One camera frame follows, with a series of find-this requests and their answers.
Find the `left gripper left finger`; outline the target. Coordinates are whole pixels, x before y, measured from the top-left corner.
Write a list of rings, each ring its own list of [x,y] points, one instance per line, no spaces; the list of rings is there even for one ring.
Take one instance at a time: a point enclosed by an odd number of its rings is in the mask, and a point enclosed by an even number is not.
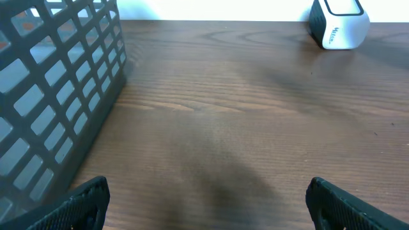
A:
[[[1,224],[1,229],[101,230],[109,201],[107,179],[97,176],[62,195],[53,203],[39,206]]]

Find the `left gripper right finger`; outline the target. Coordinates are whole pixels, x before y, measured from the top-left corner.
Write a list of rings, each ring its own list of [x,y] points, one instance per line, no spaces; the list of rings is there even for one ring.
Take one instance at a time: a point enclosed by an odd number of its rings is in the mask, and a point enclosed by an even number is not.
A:
[[[408,230],[403,222],[320,177],[314,177],[305,202],[316,230]]]

